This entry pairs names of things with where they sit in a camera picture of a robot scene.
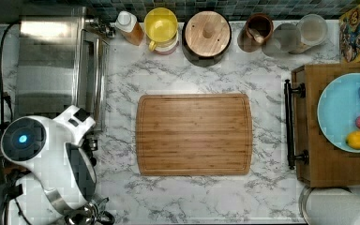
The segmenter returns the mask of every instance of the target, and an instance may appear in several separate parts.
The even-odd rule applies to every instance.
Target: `kitchen counter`
[[[338,23],[329,38],[303,54],[281,58],[243,52],[231,22],[232,43],[220,63],[196,67],[181,45],[170,55],[149,52],[120,34],[111,43],[105,132],[99,136],[97,192],[110,197],[118,223],[299,223],[304,185],[287,162],[283,83],[304,64],[337,63]],[[135,125],[139,98],[154,94],[244,93],[250,100],[253,155],[237,176],[141,176]]]

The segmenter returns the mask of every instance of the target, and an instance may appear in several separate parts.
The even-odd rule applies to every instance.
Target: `bamboo cutting board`
[[[248,97],[142,96],[136,148],[143,175],[246,174],[252,154]]]

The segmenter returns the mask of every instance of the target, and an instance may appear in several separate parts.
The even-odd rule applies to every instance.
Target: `tile backsplash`
[[[101,18],[114,22],[122,10],[137,16],[140,22],[153,8],[168,8],[179,22],[184,22],[199,11],[213,10],[230,21],[245,21],[257,12],[274,20],[300,19],[313,13],[325,19],[337,19],[354,8],[360,0],[29,0],[37,4],[70,4],[94,8]]]

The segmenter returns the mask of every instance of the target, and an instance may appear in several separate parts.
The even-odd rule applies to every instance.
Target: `wooden tray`
[[[331,144],[321,132],[317,107],[325,87],[339,76],[360,72],[360,63],[305,65],[292,71],[292,88],[306,86],[306,97],[292,95],[296,155],[308,151],[309,163],[296,162],[297,178],[312,188],[360,185],[360,153]]]
[[[142,96],[136,148],[143,175],[246,174],[252,154],[248,97]]]

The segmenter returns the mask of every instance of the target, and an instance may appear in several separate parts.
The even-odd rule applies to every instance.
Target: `yellow lemon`
[[[360,150],[360,130],[356,130],[347,135],[346,144],[353,149]]]

